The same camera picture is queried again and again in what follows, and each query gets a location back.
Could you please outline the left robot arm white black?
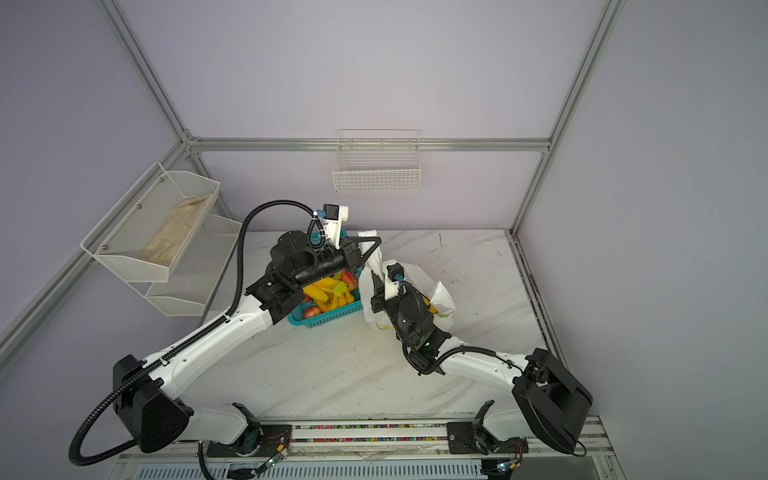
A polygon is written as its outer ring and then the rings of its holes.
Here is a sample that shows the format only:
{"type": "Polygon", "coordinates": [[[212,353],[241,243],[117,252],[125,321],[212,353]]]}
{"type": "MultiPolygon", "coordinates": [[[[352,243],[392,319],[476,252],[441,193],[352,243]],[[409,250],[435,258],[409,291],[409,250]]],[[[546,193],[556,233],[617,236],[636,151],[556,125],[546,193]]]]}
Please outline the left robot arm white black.
{"type": "Polygon", "coordinates": [[[251,456],[264,442],[259,420],[241,403],[204,406],[188,403],[186,390],[210,367],[245,340],[288,316],[311,284],[342,271],[361,269],[381,245],[377,235],[342,236],[347,208],[326,204],[321,210],[284,199],[255,207],[246,216],[235,244],[236,284],[233,300],[216,319],[143,360],[128,355],[113,368],[113,390],[86,417],[68,449],[75,466],[89,466],[133,447],[144,453],[177,441],[225,445],[251,456]],[[310,216],[305,231],[283,234],[272,248],[264,275],[244,284],[244,244],[251,221],[261,212],[288,204],[310,216]],[[99,417],[114,409],[130,440],[106,451],[85,455],[82,446],[99,417]]]}

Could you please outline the white plastic bag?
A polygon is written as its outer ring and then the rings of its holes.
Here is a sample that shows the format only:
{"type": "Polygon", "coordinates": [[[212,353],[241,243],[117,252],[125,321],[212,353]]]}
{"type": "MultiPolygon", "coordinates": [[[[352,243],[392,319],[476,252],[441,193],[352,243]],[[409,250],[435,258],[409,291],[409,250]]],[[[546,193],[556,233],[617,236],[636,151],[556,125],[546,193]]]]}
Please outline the white plastic bag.
{"type": "MultiPolygon", "coordinates": [[[[381,248],[379,247],[373,255],[366,261],[365,269],[360,279],[361,294],[364,294],[367,287],[363,284],[365,274],[373,275],[380,273],[384,281],[384,266],[394,260],[382,260],[381,248]]],[[[436,326],[441,329],[450,328],[453,325],[452,315],[455,312],[456,305],[446,286],[441,281],[433,280],[420,266],[410,263],[400,263],[405,270],[405,282],[411,284],[417,291],[423,294],[432,304],[431,312],[436,316],[436,326]]]]}

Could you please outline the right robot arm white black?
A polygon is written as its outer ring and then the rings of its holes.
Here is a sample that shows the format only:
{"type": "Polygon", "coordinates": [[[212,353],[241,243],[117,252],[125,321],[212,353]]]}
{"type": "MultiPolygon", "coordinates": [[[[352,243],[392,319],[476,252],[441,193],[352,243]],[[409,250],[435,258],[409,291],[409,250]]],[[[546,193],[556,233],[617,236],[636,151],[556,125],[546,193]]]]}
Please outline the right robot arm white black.
{"type": "Polygon", "coordinates": [[[410,282],[374,276],[373,284],[371,310],[387,316],[417,374],[457,375],[507,392],[538,440],[562,454],[586,454],[577,450],[593,397],[550,351],[513,355],[471,345],[437,326],[438,310],[410,282]]]}

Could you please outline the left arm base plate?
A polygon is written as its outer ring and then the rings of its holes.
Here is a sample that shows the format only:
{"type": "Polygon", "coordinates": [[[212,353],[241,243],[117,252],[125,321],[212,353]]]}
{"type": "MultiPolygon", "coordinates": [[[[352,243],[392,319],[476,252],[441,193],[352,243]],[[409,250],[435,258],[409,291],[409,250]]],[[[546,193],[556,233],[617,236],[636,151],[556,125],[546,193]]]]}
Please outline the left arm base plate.
{"type": "Polygon", "coordinates": [[[290,444],[292,431],[290,424],[262,424],[259,433],[248,427],[234,444],[211,442],[205,453],[209,458],[271,457],[277,453],[279,446],[290,444]]]}

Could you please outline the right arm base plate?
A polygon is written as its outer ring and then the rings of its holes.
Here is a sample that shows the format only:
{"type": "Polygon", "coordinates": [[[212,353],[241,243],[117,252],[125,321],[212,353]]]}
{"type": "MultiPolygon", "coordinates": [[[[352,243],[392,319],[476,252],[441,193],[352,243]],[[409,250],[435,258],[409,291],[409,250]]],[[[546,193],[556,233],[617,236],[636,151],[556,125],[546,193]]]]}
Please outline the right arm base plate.
{"type": "Polygon", "coordinates": [[[482,426],[474,428],[472,422],[449,422],[446,429],[448,449],[453,455],[527,454],[529,452],[525,438],[512,437],[501,441],[482,426]]]}

